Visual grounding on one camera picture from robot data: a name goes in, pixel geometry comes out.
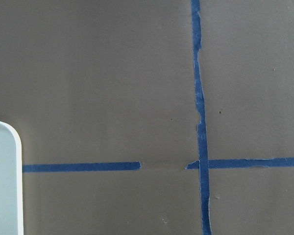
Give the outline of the cream bear serving tray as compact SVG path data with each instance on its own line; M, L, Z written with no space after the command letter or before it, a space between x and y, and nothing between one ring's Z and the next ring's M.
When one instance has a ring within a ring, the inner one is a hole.
M0 121L0 235L23 235L22 143L17 131Z

